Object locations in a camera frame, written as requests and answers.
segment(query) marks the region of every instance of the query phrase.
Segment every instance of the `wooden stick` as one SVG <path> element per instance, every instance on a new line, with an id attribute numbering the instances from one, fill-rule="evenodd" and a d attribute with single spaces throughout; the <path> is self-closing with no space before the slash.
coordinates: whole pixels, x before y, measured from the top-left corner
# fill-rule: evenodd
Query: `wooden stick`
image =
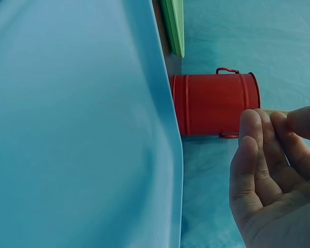
<path id="1" fill-rule="evenodd" d="M 282 111 L 282 110 L 263 110 L 265 111 L 268 115 L 271 115 L 273 112 L 281 112 L 284 115 L 287 115 L 289 111 Z"/>

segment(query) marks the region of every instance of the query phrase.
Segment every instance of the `blue floor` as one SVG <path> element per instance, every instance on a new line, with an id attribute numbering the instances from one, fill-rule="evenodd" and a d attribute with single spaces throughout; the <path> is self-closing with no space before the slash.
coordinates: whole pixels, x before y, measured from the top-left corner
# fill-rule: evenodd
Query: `blue floor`
<path id="1" fill-rule="evenodd" d="M 310 0 L 184 0 L 184 9 L 184 74 L 251 71 L 263 108 L 310 105 Z M 181 247 L 244 247 L 228 206 L 237 140 L 191 138 L 183 149 Z"/>

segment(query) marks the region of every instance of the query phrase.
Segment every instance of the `red tin can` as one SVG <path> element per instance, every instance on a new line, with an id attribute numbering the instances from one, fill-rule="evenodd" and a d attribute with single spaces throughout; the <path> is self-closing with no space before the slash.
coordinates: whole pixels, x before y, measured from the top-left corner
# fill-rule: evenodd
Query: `red tin can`
<path id="1" fill-rule="evenodd" d="M 221 70 L 233 73 L 219 74 Z M 218 68 L 211 75 L 176 75 L 170 85 L 182 136 L 238 137 L 242 112 L 260 108 L 251 72 Z"/>

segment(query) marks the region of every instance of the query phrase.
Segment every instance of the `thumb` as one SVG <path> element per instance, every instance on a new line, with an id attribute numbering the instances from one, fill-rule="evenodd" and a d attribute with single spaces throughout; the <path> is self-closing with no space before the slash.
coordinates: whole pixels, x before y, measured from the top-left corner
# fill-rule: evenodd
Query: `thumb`
<path id="1" fill-rule="evenodd" d="M 287 124 L 298 136 L 310 140 L 310 106 L 289 112 Z"/>

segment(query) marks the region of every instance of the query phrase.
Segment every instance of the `green plastic board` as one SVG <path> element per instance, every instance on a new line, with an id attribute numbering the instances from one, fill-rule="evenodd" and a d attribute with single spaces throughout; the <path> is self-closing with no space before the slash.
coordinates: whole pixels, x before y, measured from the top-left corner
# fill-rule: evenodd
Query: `green plastic board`
<path id="1" fill-rule="evenodd" d="M 165 25 L 174 54 L 185 56 L 183 0 L 161 0 Z"/>

